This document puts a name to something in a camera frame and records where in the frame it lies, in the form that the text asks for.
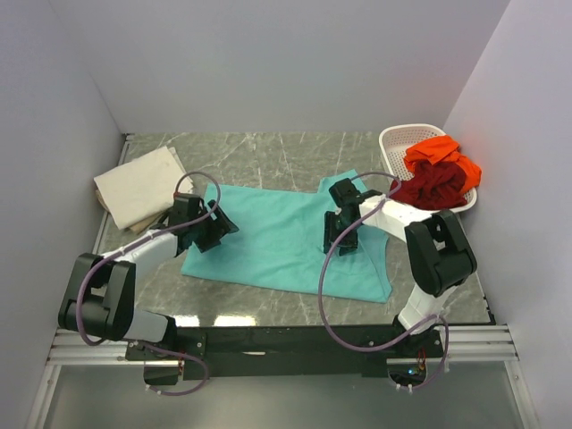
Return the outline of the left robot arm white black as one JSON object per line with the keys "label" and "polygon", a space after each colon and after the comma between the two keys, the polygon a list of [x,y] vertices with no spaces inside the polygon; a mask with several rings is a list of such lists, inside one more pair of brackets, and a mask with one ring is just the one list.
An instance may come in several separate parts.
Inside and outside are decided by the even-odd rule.
{"label": "left robot arm white black", "polygon": [[207,252],[238,230],[215,200],[175,194],[172,208],[139,239],[76,259],[58,312],[59,327],[83,332],[89,345],[146,341],[155,357],[172,357],[179,347],[176,323],[170,316],[135,308],[137,282],[189,248]]}

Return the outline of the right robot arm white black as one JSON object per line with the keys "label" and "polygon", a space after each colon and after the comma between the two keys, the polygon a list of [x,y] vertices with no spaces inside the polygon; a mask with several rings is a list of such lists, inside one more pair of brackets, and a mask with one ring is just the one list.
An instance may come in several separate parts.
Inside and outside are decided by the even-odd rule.
{"label": "right robot arm white black", "polygon": [[392,335],[392,346],[401,356],[411,357],[424,345],[422,332],[435,324],[450,294],[476,271],[477,262],[454,212],[422,210],[395,200],[401,182],[392,179],[387,193],[360,191],[349,178],[329,188],[337,209],[324,215],[325,260],[318,291],[323,291],[332,256],[358,249],[359,227],[374,227],[404,242],[415,285],[397,315],[401,329]]}

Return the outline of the teal t shirt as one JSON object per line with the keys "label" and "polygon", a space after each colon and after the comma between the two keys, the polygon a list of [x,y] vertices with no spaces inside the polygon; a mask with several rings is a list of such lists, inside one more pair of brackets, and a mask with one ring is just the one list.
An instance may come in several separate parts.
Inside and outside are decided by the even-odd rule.
{"label": "teal t shirt", "polygon": [[[316,294],[325,260],[324,214],[335,208],[329,188],[346,178],[353,179],[358,190],[366,190],[354,170],[322,178],[314,193],[208,185],[206,198],[220,196],[222,210],[240,230],[205,253],[190,248],[181,274]],[[330,259],[322,293],[385,303],[391,295],[385,256],[388,236],[369,226],[357,232],[357,250]]]}

